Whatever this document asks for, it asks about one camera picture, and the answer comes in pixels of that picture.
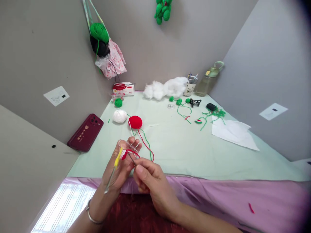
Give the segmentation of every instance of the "purple cloth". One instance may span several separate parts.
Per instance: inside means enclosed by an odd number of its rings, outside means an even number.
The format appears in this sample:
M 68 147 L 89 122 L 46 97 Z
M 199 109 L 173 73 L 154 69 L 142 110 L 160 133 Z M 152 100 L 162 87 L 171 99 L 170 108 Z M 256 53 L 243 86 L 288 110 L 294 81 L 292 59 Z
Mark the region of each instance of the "purple cloth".
M 308 192 L 293 181 L 212 181 L 180 176 L 167 179 L 180 201 L 249 232 L 299 232 L 309 207 Z M 96 189 L 101 179 L 67 177 L 64 182 Z M 139 194 L 132 177 L 121 192 Z

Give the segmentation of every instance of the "electrical outlet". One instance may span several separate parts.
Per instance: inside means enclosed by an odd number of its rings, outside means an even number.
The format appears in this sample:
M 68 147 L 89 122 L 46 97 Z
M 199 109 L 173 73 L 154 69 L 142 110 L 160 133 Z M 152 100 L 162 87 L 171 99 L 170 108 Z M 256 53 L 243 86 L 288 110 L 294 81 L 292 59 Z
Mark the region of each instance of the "electrical outlet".
M 270 107 L 259 113 L 259 115 L 261 115 L 263 118 L 267 120 L 272 120 L 273 118 L 277 117 L 278 115 L 287 110 L 288 109 L 286 107 L 274 103 Z
M 55 107 L 69 98 L 68 93 L 62 86 L 45 93 L 43 96 L 47 98 Z

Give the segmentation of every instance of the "smartphone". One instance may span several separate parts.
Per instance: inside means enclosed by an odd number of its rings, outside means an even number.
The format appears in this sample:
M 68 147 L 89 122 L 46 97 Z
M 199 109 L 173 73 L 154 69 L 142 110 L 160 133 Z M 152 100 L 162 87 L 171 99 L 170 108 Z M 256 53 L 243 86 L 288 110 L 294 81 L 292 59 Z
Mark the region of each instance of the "smartphone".
M 81 152 L 88 152 L 103 125 L 104 122 L 98 116 L 90 114 L 67 142 L 67 146 Z

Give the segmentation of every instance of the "right hand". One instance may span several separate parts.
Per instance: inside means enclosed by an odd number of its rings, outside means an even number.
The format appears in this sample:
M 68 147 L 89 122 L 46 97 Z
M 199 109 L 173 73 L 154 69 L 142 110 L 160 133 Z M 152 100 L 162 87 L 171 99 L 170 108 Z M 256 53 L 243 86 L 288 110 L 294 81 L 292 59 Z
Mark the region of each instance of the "right hand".
M 174 221 L 181 204 L 161 167 L 144 158 L 135 160 L 135 163 L 137 166 L 133 176 L 138 185 L 139 192 L 144 194 L 150 193 L 153 205 L 158 214 Z M 132 162 L 128 170 L 132 170 L 133 168 L 134 163 Z

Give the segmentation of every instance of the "pink garment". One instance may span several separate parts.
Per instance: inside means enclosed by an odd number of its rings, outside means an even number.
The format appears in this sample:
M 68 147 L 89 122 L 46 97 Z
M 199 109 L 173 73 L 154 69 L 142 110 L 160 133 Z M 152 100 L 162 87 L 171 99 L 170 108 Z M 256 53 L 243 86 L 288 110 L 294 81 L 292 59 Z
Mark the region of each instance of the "pink garment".
M 167 179 L 180 201 L 248 232 L 300 232 L 309 207 L 308 192 L 301 183 L 293 181 L 212 181 L 174 176 Z M 101 179 L 67 177 L 64 182 L 97 188 Z M 132 177 L 121 192 L 139 194 Z
M 119 46 L 113 42 L 111 38 L 109 39 L 108 47 L 110 49 L 109 60 L 103 62 L 100 66 L 100 69 L 108 79 L 111 79 L 117 76 L 117 74 L 122 74 L 127 70 L 125 68 L 126 62 L 124 60 L 123 54 Z

